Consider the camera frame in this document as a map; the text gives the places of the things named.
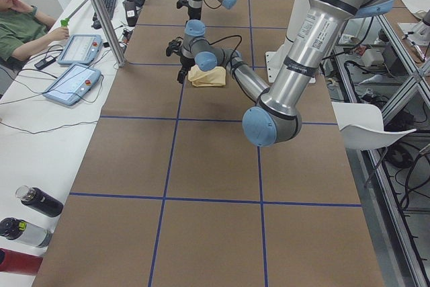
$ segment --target red bottle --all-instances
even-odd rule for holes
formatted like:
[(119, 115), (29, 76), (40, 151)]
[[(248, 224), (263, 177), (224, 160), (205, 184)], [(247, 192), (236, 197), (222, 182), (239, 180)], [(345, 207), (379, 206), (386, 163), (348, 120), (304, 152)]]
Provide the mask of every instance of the red bottle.
[(35, 276), (43, 258), (0, 248), (0, 272)]

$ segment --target woman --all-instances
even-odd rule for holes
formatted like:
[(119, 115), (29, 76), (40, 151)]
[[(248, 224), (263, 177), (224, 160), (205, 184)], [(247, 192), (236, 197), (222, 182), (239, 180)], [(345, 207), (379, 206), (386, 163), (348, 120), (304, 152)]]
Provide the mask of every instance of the woman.
[(69, 37), (67, 27), (48, 30), (55, 19), (20, 0), (0, 0), (0, 58), (7, 65), (24, 65), (55, 40)]

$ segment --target water bottle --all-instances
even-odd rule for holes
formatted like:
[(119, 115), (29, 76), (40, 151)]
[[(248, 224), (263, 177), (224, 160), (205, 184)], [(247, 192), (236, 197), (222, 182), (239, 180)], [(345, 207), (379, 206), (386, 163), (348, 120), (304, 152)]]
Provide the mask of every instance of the water bottle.
[(46, 247), (52, 233), (25, 220), (5, 218), (0, 222), (0, 236), (37, 248)]
[(0, 272), (35, 276), (42, 257), (0, 248)]
[(51, 218), (58, 216), (62, 211), (62, 203), (39, 188), (21, 186), (16, 190), (15, 196), (22, 204)]

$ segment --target yellow cloth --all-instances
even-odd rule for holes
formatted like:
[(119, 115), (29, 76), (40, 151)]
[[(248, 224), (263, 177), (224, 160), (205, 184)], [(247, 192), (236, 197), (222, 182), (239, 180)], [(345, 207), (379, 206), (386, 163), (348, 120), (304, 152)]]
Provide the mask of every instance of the yellow cloth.
[(226, 69), (216, 67), (208, 72), (203, 72), (199, 66), (194, 65), (188, 72), (188, 81), (194, 87), (223, 87), (226, 85)]

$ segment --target green shirt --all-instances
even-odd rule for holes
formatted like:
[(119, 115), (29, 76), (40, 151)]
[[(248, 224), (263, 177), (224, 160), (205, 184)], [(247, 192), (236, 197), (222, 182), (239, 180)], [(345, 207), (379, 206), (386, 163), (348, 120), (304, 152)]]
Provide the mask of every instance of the green shirt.
[(46, 26), (31, 13), (0, 11), (0, 57), (11, 62), (13, 51), (22, 44), (46, 35)]

